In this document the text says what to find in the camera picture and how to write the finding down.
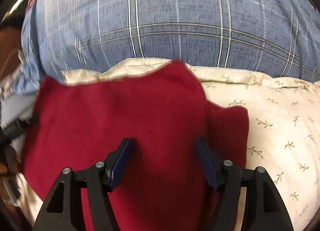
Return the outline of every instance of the cloth fold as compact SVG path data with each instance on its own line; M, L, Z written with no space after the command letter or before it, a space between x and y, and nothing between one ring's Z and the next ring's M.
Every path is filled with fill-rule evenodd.
M195 154L197 137L245 167L246 109L208 102L178 61L144 76L90 85L46 78L35 113L40 119L27 132L23 174L42 200L63 168L88 168L122 138L136 140L122 181L109 195L121 231L194 231L206 224L213 193ZM87 197L82 201L90 231Z

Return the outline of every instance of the blue fabric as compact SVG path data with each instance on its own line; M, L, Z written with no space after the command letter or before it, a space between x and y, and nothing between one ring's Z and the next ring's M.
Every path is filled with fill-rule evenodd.
M129 57L315 82L319 20L308 0L37 0L14 89L32 92L44 74L63 82L62 70L104 72Z

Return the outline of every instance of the bedsheet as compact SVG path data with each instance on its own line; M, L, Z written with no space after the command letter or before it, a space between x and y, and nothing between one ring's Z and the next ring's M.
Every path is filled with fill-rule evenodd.
M126 59L105 73L64 72L67 84L90 84L123 76L138 76L167 59ZM301 231L320 205L320 82L271 78L246 70L186 65L201 82L206 97L223 107L248 110L247 168L264 166L288 209L294 230ZM237 230L245 195L239 201Z

